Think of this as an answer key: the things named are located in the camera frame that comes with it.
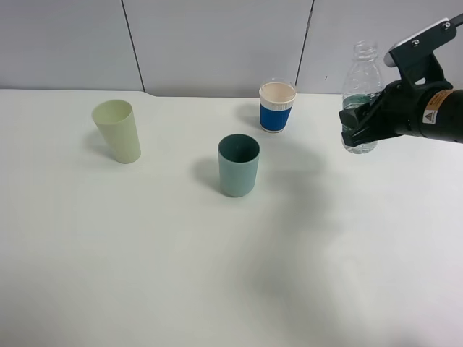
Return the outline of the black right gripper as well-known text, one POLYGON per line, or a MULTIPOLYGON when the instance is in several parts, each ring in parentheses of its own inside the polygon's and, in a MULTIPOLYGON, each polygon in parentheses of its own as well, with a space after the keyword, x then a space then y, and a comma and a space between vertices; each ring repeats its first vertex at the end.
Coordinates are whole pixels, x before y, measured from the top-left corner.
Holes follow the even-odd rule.
POLYGON ((346 97, 339 118, 345 147, 402 135, 462 143, 462 91, 447 82, 410 90, 393 82, 380 96, 346 97))

